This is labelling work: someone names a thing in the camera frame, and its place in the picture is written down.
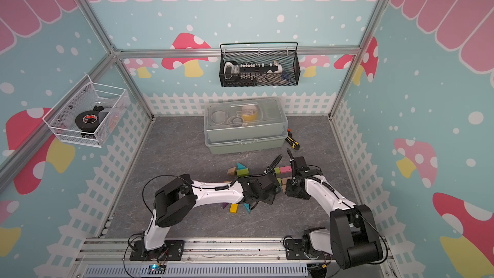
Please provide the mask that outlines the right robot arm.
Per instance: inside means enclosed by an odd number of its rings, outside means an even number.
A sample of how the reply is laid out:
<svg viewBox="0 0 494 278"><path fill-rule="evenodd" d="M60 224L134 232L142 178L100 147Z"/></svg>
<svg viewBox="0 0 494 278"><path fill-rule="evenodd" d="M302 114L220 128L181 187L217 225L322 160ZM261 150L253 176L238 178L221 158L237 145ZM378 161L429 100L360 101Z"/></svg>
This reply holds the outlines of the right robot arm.
<svg viewBox="0 0 494 278"><path fill-rule="evenodd" d="M317 167L290 150L292 177L286 195L314 199L329 216L329 228L307 229L301 243L308 258L329 254L341 269L360 265L380 265L389 257L388 246L377 230L374 216L366 205L357 205L339 193Z"/></svg>

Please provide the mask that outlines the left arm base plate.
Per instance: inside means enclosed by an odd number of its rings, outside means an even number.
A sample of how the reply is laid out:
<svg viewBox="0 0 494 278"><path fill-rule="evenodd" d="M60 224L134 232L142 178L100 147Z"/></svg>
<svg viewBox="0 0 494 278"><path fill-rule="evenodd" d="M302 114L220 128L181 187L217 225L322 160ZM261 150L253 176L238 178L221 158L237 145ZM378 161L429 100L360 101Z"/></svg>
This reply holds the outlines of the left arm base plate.
<svg viewBox="0 0 494 278"><path fill-rule="evenodd" d="M132 244L130 261L181 261L184 251L183 240L167 240L154 250L146 250L142 240Z"/></svg>

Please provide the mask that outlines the teal triangle block bottom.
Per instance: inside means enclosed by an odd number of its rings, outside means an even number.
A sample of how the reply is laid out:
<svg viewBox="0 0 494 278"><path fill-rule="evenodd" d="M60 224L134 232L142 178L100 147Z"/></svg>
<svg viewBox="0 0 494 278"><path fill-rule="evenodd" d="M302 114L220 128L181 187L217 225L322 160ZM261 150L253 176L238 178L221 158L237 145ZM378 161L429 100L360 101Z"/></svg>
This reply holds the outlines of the teal triangle block bottom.
<svg viewBox="0 0 494 278"><path fill-rule="evenodd" d="M247 212L251 212L250 205L248 203L244 203L243 206L247 210Z"/></svg>

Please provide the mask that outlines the teal triangle block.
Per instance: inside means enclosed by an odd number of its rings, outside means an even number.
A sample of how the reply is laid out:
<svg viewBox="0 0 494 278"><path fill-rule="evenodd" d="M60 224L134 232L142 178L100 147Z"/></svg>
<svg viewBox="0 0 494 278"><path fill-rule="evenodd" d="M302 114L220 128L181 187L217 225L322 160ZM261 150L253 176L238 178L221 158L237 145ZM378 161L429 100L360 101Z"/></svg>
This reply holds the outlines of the teal triangle block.
<svg viewBox="0 0 494 278"><path fill-rule="evenodd" d="M248 203L244 203L243 206L247 210L247 212L251 212L250 205Z"/></svg>
<svg viewBox="0 0 494 278"><path fill-rule="evenodd" d="M244 166L243 164L241 163L237 163L237 170L243 170L243 169L246 169L246 166Z"/></svg>

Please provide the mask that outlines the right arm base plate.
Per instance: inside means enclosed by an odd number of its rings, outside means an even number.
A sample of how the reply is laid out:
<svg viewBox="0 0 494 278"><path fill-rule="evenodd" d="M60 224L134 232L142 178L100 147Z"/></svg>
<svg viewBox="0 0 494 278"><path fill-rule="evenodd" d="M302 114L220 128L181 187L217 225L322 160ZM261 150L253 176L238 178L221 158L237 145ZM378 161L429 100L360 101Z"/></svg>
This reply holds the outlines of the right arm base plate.
<svg viewBox="0 0 494 278"><path fill-rule="evenodd" d="M282 241L287 260L309 260L305 253L302 240L294 239L291 236L285 237Z"/></svg>

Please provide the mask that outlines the pink block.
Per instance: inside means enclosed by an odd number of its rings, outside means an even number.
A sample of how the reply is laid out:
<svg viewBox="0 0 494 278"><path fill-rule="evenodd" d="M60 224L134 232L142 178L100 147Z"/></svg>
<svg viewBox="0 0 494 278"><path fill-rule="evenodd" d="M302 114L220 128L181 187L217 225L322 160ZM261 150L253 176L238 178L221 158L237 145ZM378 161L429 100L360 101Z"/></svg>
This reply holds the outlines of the pink block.
<svg viewBox="0 0 494 278"><path fill-rule="evenodd" d="M292 173L292 169L290 166L279 167L279 174L280 175L291 174L291 173Z"/></svg>

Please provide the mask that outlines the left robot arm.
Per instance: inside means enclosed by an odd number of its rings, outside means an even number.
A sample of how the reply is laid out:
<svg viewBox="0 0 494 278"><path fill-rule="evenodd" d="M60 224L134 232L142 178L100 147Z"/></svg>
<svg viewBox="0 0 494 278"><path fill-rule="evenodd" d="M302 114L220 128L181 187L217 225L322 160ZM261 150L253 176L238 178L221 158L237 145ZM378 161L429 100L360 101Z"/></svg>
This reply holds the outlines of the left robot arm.
<svg viewBox="0 0 494 278"><path fill-rule="evenodd" d="M166 247L165 238L171 227L182 222L196 207L247 204L252 210L261 202L273 204L276 195L282 191L276 174L267 172L236 176L223 183L196 181L190 175L170 177L172 181L155 192L153 204L145 204L151 214L148 227L135 244L128 244L139 257L157 257L157 253Z"/></svg>

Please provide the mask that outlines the teal triangle block top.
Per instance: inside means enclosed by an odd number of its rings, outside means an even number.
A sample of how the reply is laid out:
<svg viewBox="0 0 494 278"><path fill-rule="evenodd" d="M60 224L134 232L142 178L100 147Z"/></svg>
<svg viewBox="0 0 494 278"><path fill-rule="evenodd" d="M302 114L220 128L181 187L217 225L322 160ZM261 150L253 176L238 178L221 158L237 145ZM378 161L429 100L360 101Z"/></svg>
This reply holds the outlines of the teal triangle block top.
<svg viewBox="0 0 494 278"><path fill-rule="evenodd" d="M246 166L244 166L243 164L241 163L237 163L237 170L243 170L243 169L246 169Z"/></svg>

